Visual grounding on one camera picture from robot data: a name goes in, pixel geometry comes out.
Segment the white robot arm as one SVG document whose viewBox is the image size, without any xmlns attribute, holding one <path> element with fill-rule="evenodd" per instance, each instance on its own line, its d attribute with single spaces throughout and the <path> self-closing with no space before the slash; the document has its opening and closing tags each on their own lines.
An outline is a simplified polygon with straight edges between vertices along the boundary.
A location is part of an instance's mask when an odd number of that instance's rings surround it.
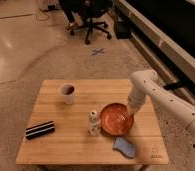
<svg viewBox="0 0 195 171">
<path fill-rule="evenodd" d="M 195 106 L 160 87 L 156 83 L 157 80 L 158 74 L 152 69 L 136 71 L 131 74 L 130 81 L 133 87 L 128 95 L 128 114 L 135 115 L 145 103 L 146 96 L 149 96 L 164 106 L 191 134 L 195 145 Z M 188 171 L 195 171 L 195 148 L 191 153 Z"/>
</svg>

